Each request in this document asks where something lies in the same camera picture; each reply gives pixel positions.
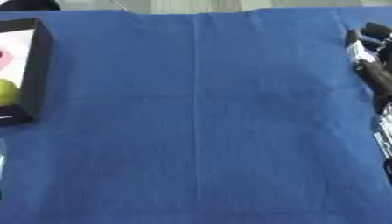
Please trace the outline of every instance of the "pink object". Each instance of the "pink object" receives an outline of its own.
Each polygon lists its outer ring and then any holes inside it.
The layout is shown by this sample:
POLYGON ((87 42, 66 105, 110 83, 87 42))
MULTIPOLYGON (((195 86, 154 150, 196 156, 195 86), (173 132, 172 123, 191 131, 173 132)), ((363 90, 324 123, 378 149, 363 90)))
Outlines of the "pink object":
POLYGON ((7 67, 13 60, 14 58, 11 53, 7 49, 0 47, 0 71, 7 67))

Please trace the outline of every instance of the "green fruit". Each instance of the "green fruit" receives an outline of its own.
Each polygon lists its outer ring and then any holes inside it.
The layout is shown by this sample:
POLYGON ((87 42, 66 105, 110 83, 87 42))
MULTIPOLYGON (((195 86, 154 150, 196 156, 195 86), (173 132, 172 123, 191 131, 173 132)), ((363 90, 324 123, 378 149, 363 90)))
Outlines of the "green fruit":
POLYGON ((0 105, 11 105, 18 101, 19 89, 9 80, 0 79, 0 105))

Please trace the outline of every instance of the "black box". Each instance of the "black box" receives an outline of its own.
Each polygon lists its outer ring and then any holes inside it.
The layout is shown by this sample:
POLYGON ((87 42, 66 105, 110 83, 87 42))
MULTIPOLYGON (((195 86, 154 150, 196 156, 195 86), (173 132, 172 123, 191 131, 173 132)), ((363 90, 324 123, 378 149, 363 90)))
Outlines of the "black box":
POLYGON ((0 125, 39 118, 52 43, 38 18, 0 21, 0 125))

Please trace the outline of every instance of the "floor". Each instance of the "floor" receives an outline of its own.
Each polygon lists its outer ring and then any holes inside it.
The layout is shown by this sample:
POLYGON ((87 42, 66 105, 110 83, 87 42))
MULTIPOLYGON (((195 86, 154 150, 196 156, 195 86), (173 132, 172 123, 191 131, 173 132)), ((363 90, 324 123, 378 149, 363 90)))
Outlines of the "floor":
POLYGON ((136 13, 245 11, 270 7, 384 6, 392 0, 57 0, 65 10, 126 8, 136 13))

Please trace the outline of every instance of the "blue tablecloth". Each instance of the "blue tablecloth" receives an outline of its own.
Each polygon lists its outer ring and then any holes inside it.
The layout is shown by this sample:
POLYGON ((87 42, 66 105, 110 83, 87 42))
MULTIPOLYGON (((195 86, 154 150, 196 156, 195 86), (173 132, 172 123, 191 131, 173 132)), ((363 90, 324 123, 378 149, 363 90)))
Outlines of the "blue tablecloth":
POLYGON ((38 16, 42 120, 1 129, 4 224, 387 224, 371 95, 343 38, 391 8, 38 16))

